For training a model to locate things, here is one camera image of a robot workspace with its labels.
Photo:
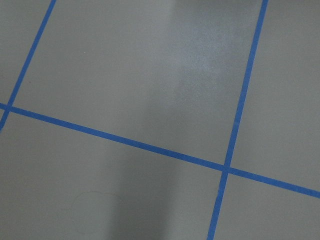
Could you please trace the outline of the brown paper table mat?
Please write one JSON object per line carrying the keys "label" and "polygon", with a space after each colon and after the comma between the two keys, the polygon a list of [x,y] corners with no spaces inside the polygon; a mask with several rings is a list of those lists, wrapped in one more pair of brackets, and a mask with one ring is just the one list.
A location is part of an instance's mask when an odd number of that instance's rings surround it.
{"label": "brown paper table mat", "polygon": [[317,240],[317,0],[3,0],[3,240]]}

